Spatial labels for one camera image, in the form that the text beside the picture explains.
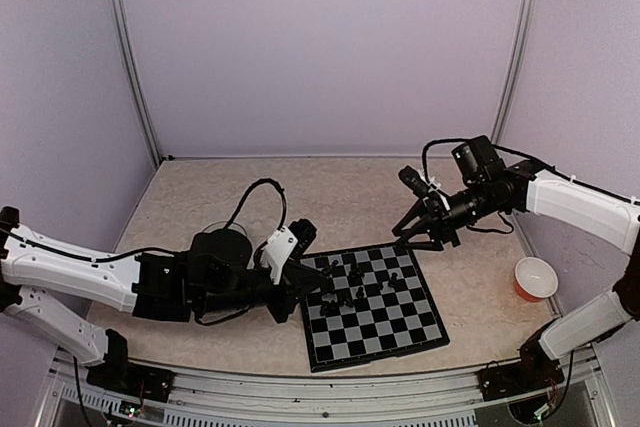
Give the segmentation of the black grey chess board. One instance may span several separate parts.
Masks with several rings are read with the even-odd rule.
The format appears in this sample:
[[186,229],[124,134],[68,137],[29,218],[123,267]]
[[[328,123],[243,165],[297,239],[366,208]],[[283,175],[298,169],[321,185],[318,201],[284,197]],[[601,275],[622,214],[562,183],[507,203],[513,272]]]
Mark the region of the black grey chess board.
[[[393,243],[308,254],[303,265],[321,270],[337,260],[331,292],[316,290],[300,304],[310,371],[330,372],[403,357],[447,346],[450,337],[424,278],[416,255]],[[348,279],[357,264],[361,278]],[[396,289],[388,287],[397,273]],[[384,282],[378,292],[375,284]],[[365,297],[356,297],[363,286]],[[324,301],[351,298],[352,308],[324,317]]]

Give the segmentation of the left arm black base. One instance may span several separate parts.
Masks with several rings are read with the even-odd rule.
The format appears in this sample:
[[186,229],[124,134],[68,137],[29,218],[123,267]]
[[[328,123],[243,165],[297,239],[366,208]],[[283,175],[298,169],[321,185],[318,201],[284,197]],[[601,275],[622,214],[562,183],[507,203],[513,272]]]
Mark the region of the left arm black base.
[[166,403],[175,374],[167,369],[133,363],[126,339],[113,329],[106,330],[107,347],[102,362],[87,368],[86,382],[107,391]]

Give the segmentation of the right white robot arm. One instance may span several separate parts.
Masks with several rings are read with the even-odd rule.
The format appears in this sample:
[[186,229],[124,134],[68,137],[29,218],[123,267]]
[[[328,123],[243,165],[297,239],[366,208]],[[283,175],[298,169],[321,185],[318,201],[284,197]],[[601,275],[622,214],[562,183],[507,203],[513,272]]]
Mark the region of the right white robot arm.
[[416,202],[393,227],[399,245],[441,251],[460,243],[458,232],[492,214],[532,215],[526,224],[538,252],[559,267],[593,265],[606,289],[564,288],[563,305],[583,303],[534,334],[521,348],[523,360],[511,380],[523,391],[535,389],[551,371],[550,361],[606,339],[639,318],[639,200],[624,197],[559,172],[535,156],[519,153],[507,165],[506,148],[485,135],[452,138],[451,155],[463,188],[445,193],[422,166],[406,166],[398,177]]

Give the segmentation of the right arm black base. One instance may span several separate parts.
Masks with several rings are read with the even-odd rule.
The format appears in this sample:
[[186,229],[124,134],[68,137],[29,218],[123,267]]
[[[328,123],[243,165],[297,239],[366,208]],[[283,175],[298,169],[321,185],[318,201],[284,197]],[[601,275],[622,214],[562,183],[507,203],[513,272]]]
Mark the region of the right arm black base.
[[565,381],[559,360],[551,360],[536,338],[528,339],[519,349],[515,362],[489,362],[476,373],[485,402],[550,388]]

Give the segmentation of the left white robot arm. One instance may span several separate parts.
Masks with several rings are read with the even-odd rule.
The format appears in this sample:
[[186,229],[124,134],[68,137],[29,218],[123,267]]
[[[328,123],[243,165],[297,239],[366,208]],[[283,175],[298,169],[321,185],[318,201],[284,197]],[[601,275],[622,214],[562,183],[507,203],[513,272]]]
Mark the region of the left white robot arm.
[[84,249],[47,238],[22,224],[18,209],[1,210],[1,311],[31,323],[81,365],[99,370],[121,392],[140,381],[126,339],[96,327],[53,298],[65,293],[137,318],[205,322],[206,315],[266,306],[278,323],[328,274],[301,264],[316,229],[300,219],[277,229],[259,259],[248,237],[229,226],[200,232],[186,251],[142,248],[122,254]]

